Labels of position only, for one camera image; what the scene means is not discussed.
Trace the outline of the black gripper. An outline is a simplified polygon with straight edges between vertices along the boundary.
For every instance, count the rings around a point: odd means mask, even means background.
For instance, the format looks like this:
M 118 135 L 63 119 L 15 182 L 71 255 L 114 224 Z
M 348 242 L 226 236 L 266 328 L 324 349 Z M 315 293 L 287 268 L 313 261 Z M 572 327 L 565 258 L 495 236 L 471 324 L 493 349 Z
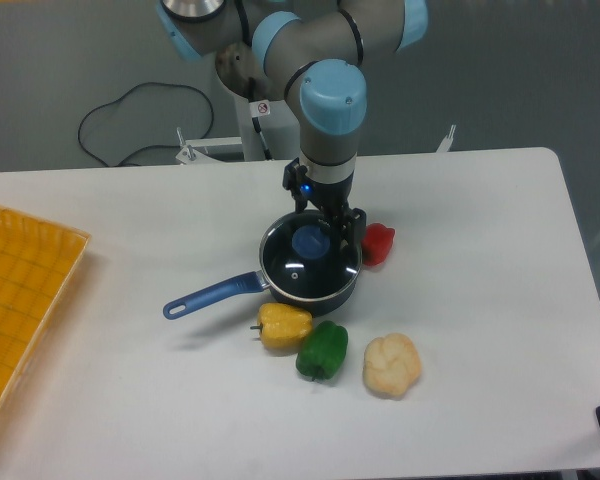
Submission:
M 301 164 L 296 158 L 284 168 L 282 186 L 294 200 L 294 211 L 302 213 L 311 204 L 324 215 L 333 251 L 350 247 L 360 253 L 366 234 L 366 212 L 348 202 L 353 178 L 345 164 Z

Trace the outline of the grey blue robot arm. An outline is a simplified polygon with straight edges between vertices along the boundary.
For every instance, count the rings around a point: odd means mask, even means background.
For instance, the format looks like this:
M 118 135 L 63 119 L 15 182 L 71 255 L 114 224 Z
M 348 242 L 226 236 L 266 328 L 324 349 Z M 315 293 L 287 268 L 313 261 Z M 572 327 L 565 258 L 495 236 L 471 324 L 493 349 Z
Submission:
M 288 1 L 160 1 L 158 16 L 179 52 L 200 58 L 241 43 L 299 123 L 299 156 L 283 187 L 295 209 L 313 204 L 349 244 L 365 236 L 366 214 L 351 208 L 360 129 L 367 112 L 364 61 L 421 40 L 424 1 L 340 1 L 302 20 Z

